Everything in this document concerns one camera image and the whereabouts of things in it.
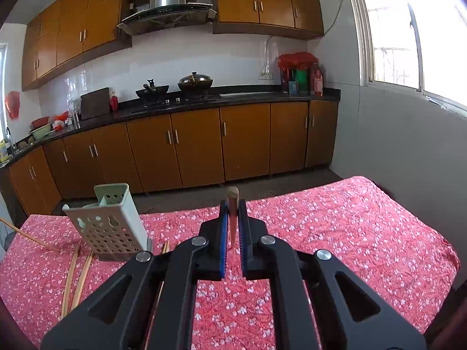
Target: countertop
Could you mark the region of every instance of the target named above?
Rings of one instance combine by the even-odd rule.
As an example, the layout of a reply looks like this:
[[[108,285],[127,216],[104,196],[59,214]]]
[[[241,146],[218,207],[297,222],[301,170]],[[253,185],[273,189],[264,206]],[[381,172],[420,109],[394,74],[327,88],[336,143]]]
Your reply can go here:
[[[62,130],[49,134],[34,142],[28,148],[21,150],[10,160],[1,164],[0,168],[11,166],[18,159],[31,152],[36,147],[43,145],[44,143],[63,138],[72,134],[85,132],[97,127],[116,124],[118,122],[130,121],[138,118],[157,116],[161,114],[170,114],[184,111],[196,111],[199,109],[209,109],[209,108],[218,108],[221,106],[230,106],[230,105],[242,105],[242,104],[258,104],[258,103],[267,103],[267,102],[307,102],[307,101],[336,101],[338,102],[340,98],[337,95],[324,95],[319,97],[316,95],[311,96],[294,96],[290,97],[288,94],[282,92],[262,92],[262,93],[239,93],[239,94],[228,94],[221,95],[220,99],[215,101],[201,101],[193,102],[190,104],[181,104],[181,105],[157,105],[153,107],[143,108],[141,104],[138,106],[132,106],[118,110],[116,112],[111,112],[108,114],[100,115],[98,117],[90,118],[84,121],[80,121],[78,125],[66,126]]]

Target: wall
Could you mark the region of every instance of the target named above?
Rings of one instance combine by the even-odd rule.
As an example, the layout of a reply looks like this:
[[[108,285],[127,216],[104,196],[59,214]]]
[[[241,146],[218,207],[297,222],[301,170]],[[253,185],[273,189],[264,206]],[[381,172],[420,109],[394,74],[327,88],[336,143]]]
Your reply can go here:
[[[155,31],[133,37],[132,48],[95,59],[39,88],[44,115],[62,113],[67,97],[110,87],[119,101],[138,98],[147,79],[179,90],[178,81],[195,71],[213,78],[213,86],[280,83],[277,56],[307,50],[307,42],[274,37],[268,57],[274,80],[258,80],[264,66],[268,36],[213,34],[212,26],[199,25]]]
[[[340,0],[321,0],[327,29]],[[441,233],[467,265],[467,120],[408,94],[359,86],[356,26],[345,0],[335,27],[308,42],[320,58],[328,86],[341,89],[331,169],[364,175]],[[467,278],[462,266],[454,287]]]
[[[20,92],[19,117],[11,120],[6,115],[7,125],[15,142],[29,135],[31,121],[42,117],[37,90],[21,91],[21,67],[26,25],[4,24],[0,29],[0,43],[6,43],[5,86],[10,91]]]

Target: metal bolt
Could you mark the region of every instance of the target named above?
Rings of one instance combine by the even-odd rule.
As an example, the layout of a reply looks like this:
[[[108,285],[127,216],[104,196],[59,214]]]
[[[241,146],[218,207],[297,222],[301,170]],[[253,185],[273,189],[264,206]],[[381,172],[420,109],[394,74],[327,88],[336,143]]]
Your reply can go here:
[[[138,262],[147,262],[151,259],[151,253],[148,252],[148,251],[140,251],[137,255],[136,255],[136,260]]]
[[[318,259],[321,259],[321,260],[329,260],[331,259],[332,254],[328,250],[322,249],[316,252],[316,256],[318,257]]]
[[[261,243],[262,244],[275,244],[276,239],[273,236],[262,236]]]
[[[204,237],[195,237],[195,238],[192,238],[191,240],[191,244],[193,246],[203,246],[206,244],[206,242],[207,240]]]

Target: wall socket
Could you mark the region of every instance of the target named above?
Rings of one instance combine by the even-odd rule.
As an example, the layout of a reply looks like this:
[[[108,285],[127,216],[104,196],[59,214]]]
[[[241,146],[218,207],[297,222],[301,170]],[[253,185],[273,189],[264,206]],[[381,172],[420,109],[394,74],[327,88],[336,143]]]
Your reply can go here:
[[[259,80],[274,80],[272,72],[260,72],[258,75]]]

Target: pink tablecloth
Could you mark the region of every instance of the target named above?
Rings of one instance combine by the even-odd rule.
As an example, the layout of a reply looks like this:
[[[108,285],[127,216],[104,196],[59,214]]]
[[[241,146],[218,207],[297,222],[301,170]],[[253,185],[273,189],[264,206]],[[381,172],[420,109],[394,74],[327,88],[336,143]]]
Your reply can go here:
[[[438,232],[363,177],[252,201],[248,212],[297,250],[332,251],[421,332],[441,308],[459,269],[454,249]],[[175,244],[196,235],[203,221],[217,215],[214,207],[141,218],[160,249],[168,239]],[[23,229],[61,249],[54,253],[16,236],[0,265],[0,295],[20,328],[39,344],[60,316],[79,235],[67,217],[31,216]],[[81,251],[73,288],[88,252],[87,247]],[[228,252],[224,281],[198,283],[192,349],[274,348],[269,285],[241,277],[239,254],[237,241]],[[83,298],[121,264],[94,259]]]

